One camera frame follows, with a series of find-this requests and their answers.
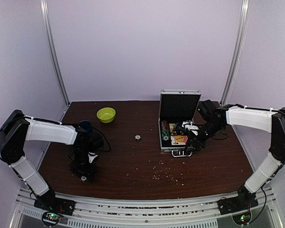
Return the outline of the aluminium poker case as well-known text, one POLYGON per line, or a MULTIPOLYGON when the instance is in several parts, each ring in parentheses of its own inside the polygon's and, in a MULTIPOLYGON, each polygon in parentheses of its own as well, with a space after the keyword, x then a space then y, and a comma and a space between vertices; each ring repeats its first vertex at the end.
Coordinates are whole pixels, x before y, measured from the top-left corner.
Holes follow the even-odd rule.
POLYGON ((201 92, 199 90, 161 90, 158 117, 161 152, 169 152, 174 158, 192 156, 193 153, 185 154, 184 149, 186 145, 175 146, 171 144, 172 135, 170 132, 170 139, 168 141, 162 140, 161 121, 166 121, 168 124, 175 123, 176 129, 180 131, 180 134, 178 135, 185 135, 188 137, 188 134, 192 132, 186 130, 181 125, 183 121, 193 121, 200 97, 201 92))

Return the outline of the green poker chip front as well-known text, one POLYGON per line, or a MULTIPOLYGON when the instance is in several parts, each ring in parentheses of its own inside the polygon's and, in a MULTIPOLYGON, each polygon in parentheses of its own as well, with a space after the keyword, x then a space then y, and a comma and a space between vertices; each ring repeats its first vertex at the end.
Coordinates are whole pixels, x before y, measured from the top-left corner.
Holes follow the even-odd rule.
POLYGON ((170 135, 169 135, 169 134, 162 134, 161 139, 162 139, 163 141, 168 141, 168 140, 170 139, 170 135))

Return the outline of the yellow blue card box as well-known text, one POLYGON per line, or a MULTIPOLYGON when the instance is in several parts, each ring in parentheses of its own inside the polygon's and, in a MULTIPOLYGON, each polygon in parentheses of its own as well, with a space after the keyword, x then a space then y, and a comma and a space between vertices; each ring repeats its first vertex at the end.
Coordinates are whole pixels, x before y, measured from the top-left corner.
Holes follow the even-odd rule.
POLYGON ((178 135, 178 134, 181 133, 179 130, 176 129, 174 123, 170 123, 170 124, 169 124, 169 130, 170 130, 170 134, 171 134, 171 135, 178 135))

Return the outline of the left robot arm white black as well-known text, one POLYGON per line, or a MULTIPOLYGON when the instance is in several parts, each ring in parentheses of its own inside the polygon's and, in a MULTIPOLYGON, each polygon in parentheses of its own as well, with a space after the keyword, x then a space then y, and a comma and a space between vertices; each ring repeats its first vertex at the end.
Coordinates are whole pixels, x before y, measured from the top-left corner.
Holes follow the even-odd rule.
POLYGON ((29 187, 37 201, 49 211, 62 203, 54 190, 25 156, 26 141, 62 143, 72 147, 70 171, 82 181, 93 181, 99 152, 109 141, 89 123, 64 125, 62 122, 26 116, 14 110, 0 128, 0 160, 29 187))

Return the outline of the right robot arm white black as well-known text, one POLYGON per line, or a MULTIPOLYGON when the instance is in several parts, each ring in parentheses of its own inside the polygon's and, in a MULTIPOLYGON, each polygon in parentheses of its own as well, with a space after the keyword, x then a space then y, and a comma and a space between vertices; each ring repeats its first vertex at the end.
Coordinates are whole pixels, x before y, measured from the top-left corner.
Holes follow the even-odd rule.
POLYGON ((239 187, 236 197, 218 202, 223 209, 229 205, 238 210, 256 206, 256 192, 270 182, 285 164, 285 107, 264 109, 240 104, 216 107, 210 100, 206 100, 199 105, 198 110, 204 124, 182 121, 175 125, 176 129, 188 136, 184 149, 186 152, 201 151, 209 138, 227 126, 267 134, 270 145, 264 160, 239 187))

